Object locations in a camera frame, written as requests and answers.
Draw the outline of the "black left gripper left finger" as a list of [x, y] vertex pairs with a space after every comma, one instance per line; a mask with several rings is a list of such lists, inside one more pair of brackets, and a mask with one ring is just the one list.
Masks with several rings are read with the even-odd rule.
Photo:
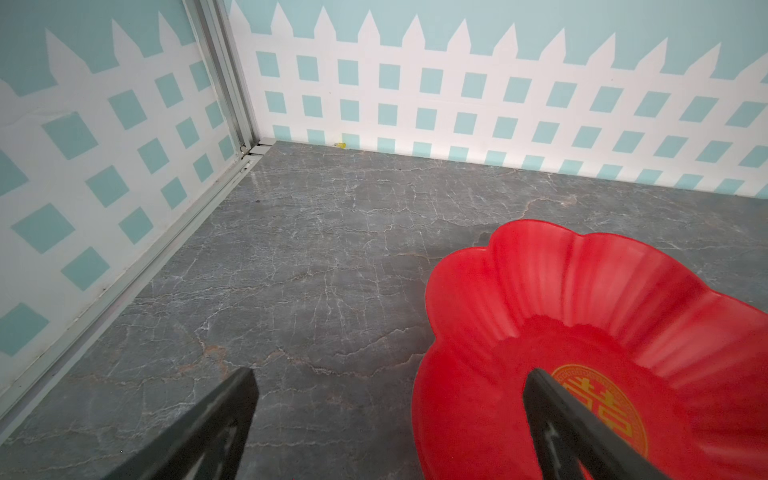
[[259, 399], [250, 368], [239, 368], [109, 479], [233, 479]]

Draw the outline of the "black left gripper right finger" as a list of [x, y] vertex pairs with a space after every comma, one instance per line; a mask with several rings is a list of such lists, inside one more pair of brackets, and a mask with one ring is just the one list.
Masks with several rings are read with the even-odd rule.
[[545, 479], [664, 479], [545, 370], [526, 378], [523, 404]]

